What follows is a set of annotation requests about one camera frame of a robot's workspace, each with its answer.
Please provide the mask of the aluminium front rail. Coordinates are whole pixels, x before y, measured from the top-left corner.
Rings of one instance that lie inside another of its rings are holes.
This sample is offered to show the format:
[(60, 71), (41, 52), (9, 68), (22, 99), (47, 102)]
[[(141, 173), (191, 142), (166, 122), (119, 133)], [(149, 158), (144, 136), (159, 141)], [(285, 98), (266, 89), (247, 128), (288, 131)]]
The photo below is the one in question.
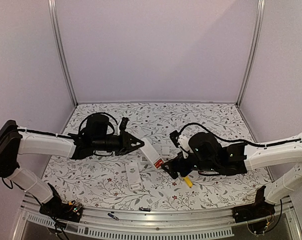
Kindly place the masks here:
[[(264, 218), (236, 223), (232, 207), (154, 211), (86, 207), (79, 223), (63, 221), (64, 230), (39, 213), (39, 205), (26, 195), (13, 229), (14, 240), (302, 240), (302, 229), (289, 197), (277, 204), (271, 231), (250, 232)], [(109, 217), (114, 213), (119, 220)]]

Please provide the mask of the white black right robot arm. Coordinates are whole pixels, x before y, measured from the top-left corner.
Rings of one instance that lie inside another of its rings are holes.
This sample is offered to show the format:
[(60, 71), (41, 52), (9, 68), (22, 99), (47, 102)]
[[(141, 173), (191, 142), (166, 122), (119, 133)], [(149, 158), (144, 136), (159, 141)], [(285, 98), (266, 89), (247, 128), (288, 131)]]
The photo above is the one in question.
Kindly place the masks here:
[(302, 133), (278, 141), (254, 143), (245, 139), (223, 139), (198, 124), (203, 132), (187, 138), (182, 131), (170, 133), (170, 139), (181, 152), (161, 165), (171, 178), (186, 177), (192, 171), (213, 171), (217, 176), (234, 176), (249, 171), (288, 163), (295, 166), (256, 191), (249, 214), (260, 218), (269, 205), (276, 204), (302, 186)]

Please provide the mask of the white remote control with batteries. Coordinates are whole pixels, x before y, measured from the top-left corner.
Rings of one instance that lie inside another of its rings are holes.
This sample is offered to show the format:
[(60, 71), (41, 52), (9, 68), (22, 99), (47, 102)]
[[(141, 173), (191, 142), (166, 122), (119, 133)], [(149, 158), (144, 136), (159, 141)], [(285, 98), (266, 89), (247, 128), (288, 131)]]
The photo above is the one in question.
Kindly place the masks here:
[(147, 165), (147, 164), (150, 163), (150, 161), (149, 161), (148, 158), (146, 158), (145, 156), (142, 156), (142, 157), (141, 157), (141, 160), (140, 160), (140, 163), (141, 163), (142, 165)]

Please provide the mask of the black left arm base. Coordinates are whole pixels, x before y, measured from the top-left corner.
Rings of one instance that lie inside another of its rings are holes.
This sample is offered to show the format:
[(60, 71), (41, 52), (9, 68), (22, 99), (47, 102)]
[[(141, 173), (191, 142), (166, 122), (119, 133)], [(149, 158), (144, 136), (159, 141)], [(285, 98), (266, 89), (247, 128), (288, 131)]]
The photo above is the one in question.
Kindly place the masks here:
[(54, 197), (47, 203), (42, 203), (39, 212), (55, 219), (79, 223), (83, 205), (75, 201), (64, 203), (61, 199)]

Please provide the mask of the dark battery on rail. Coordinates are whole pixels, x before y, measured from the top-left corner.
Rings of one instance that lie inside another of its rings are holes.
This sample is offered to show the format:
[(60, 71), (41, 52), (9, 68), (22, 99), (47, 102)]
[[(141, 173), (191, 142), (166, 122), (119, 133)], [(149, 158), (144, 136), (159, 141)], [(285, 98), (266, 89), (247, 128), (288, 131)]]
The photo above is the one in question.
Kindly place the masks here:
[(143, 212), (151, 212), (150, 208), (139, 207), (139, 210)]

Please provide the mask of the blue battery on rail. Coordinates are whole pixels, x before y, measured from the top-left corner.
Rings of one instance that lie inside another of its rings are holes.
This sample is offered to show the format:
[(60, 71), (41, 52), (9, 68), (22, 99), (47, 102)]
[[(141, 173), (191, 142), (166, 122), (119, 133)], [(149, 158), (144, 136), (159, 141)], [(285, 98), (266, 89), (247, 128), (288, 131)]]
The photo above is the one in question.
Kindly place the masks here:
[(107, 215), (116, 221), (119, 220), (119, 218), (117, 216), (115, 216), (113, 212), (109, 212)]

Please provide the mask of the white air conditioner remote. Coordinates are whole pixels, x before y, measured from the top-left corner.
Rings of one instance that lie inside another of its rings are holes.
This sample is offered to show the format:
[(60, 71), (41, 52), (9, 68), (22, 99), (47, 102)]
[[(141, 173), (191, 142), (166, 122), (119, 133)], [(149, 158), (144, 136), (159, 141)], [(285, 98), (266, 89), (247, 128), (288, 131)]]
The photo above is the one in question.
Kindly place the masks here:
[(143, 189), (143, 184), (140, 177), (138, 164), (130, 162), (126, 166), (126, 174), (128, 180), (128, 186), (131, 191), (139, 191)]

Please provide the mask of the aluminium frame post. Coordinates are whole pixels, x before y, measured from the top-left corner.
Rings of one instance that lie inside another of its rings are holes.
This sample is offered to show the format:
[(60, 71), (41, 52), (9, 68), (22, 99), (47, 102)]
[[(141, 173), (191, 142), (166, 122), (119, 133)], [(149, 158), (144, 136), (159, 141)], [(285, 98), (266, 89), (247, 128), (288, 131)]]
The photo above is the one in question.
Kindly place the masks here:
[(64, 77), (64, 81), (66, 84), (66, 88), (68, 90), (68, 94), (70, 96), (71, 102), (74, 107), (78, 106), (78, 101), (77, 97), (75, 94), (75, 89), (70, 77), (68, 65), (67, 65), (67, 60), (64, 52), (64, 47), (62, 43), (62, 37), (61, 37), (61, 32), (60, 32), (60, 27), (59, 27), (59, 22), (58, 22), (58, 14), (57, 14), (57, 7), (56, 7), (56, 1), (55, 0), (48, 0), (48, 10), (49, 10), (49, 15), (50, 15), (50, 21), (51, 21), (51, 26), (52, 26), (52, 31), (53, 31), (53, 37), (57, 49), (57, 54), (58, 58), (60, 61), (60, 66), (62, 70), (62, 74)]
[(249, 51), (249, 56), (248, 56), (247, 64), (246, 64), (245, 71), (244, 71), (243, 80), (242, 80), (241, 87), (240, 87), (240, 92), (238, 94), (237, 101), (236, 101), (236, 105), (238, 108), (240, 108), (243, 103), (246, 89), (248, 87), (248, 83), (250, 80), (250, 75), (251, 75), (251, 72), (253, 69), (253, 65), (254, 65), (257, 49), (258, 49), (259, 39), (260, 39), (260, 35), (261, 35), (262, 25), (263, 25), (265, 2), (266, 2), (265, 0), (257, 1), (258, 4), (257, 4), (254, 30), (253, 30), (253, 37), (252, 37), (251, 46), (249, 49), (250, 51)]

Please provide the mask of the yellow handled screwdriver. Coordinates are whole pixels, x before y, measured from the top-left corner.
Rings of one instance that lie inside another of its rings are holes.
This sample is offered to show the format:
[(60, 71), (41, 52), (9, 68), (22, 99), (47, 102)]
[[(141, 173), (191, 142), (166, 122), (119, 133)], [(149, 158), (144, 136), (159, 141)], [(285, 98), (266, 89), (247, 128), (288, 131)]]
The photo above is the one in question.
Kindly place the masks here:
[(184, 177), (183, 180), (185, 181), (186, 185), (187, 185), (189, 188), (192, 188), (193, 183), (191, 182), (191, 180), (190, 180), (187, 176)]

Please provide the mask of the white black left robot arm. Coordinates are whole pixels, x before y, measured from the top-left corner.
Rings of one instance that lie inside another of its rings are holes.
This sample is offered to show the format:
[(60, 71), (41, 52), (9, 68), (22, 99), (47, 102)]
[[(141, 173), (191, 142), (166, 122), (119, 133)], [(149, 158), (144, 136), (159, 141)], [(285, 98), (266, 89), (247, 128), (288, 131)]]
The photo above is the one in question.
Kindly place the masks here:
[(128, 118), (111, 123), (112, 115), (97, 112), (87, 116), (77, 133), (67, 135), (20, 127), (8, 120), (0, 129), (0, 178), (17, 184), (32, 194), (54, 217), (65, 213), (65, 206), (53, 186), (33, 172), (21, 168), (19, 155), (58, 156), (83, 160), (105, 152), (107, 156), (123, 156), (145, 145), (126, 131)]

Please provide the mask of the floral patterned table mat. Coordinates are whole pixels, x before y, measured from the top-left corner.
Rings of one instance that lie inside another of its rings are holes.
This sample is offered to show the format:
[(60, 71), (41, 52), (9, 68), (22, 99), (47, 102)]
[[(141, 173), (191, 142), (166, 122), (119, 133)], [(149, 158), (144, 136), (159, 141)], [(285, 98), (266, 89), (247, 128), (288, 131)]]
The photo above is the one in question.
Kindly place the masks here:
[[(115, 120), (129, 118), (127, 131), (137, 138), (147, 138), (158, 153), (162, 146), (170, 148), (166, 159), (176, 156), (178, 149), (169, 134), (181, 130), (186, 135), (200, 131), (198, 124), (224, 139), (247, 139), (251, 135), (237, 108), (232, 104), (203, 103), (100, 103), (79, 105), (69, 120), (65, 133), (76, 133), (85, 117), (106, 112)], [(189, 174), (189, 188), (182, 178), (172, 179), (163, 170), (140, 163), (143, 155), (136, 151), (125, 156), (90, 156), (70, 160), (53, 156), (42, 179), (52, 184), (61, 197), (85, 206), (153, 211), (189, 211), (242, 205), (248, 194), (270, 182), (266, 168), (236, 176), (201, 176)], [(131, 191), (125, 166), (138, 164), (142, 190)]]

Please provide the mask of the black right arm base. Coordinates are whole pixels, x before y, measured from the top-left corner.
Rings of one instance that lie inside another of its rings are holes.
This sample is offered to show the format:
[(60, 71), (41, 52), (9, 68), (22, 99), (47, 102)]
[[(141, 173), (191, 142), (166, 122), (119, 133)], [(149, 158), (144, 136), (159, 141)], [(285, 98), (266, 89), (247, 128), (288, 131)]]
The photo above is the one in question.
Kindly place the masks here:
[(232, 208), (232, 216), (236, 223), (265, 218), (275, 213), (275, 205), (265, 201), (255, 202)]

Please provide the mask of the small white battery cover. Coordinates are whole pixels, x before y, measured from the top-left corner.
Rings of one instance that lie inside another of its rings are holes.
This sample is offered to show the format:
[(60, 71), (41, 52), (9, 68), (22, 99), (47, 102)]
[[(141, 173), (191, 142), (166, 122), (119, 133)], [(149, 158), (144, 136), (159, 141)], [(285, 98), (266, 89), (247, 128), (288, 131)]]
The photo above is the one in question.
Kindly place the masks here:
[(162, 155), (168, 156), (170, 154), (170, 148), (168, 146), (162, 146), (161, 152)]

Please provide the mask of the left aluminium frame post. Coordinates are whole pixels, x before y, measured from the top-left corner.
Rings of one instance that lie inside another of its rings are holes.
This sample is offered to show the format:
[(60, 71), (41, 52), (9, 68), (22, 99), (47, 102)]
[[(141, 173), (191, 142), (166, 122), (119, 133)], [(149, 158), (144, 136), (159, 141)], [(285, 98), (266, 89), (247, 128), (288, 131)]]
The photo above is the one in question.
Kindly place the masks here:
[(52, 31), (53, 31), (53, 37), (57, 49), (57, 54), (58, 58), (60, 61), (60, 66), (62, 70), (62, 74), (64, 77), (64, 81), (66, 84), (66, 88), (68, 90), (68, 94), (70, 96), (71, 102), (74, 107), (78, 106), (78, 101), (77, 97), (75, 94), (75, 89), (70, 77), (68, 65), (67, 65), (67, 60), (64, 52), (64, 47), (62, 43), (62, 37), (61, 37), (61, 32), (60, 32), (60, 27), (59, 27), (59, 22), (58, 22), (58, 14), (57, 14), (57, 7), (56, 7), (56, 1), (55, 0), (48, 0), (48, 10), (49, 10), (49, 15), (50, 15), (50, 21), (51, 21), (51, 26), (52, 26)]

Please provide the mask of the right aluminium frame post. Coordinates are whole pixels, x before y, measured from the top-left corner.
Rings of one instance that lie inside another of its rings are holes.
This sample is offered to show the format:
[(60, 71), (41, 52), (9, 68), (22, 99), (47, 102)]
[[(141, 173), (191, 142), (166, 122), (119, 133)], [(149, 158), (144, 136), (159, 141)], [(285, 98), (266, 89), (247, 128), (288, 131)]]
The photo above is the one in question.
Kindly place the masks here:
[(247, 64), (246, 64), (245, 71), (244, 71), (243, 80), (242, 80), (241, 87), (240, 87), (240, 92), (238, 94), (237, 101), (236, 101), (236, 105), (238, 108), (240, 108), (243, 103), (246, 89), (248, 87), (248, 83), (250, 80), (250, 75), (251, 75), (251, 72), (253, 69), (253, 65), (254, 65), (257, 49), (258, 49), (259, 39), (260, 39), (260, 35), (261, 35), (262, 25), (263, 25), (265, 2), (266, 2), (265, 0), (257, 1), (258, 4), (257, 4), (254, 30), (253, 30), (253, 37), (252, 37), (251, 46), (249, 49), (250, 51), (249, 51), (249, 56), (248, 56)]

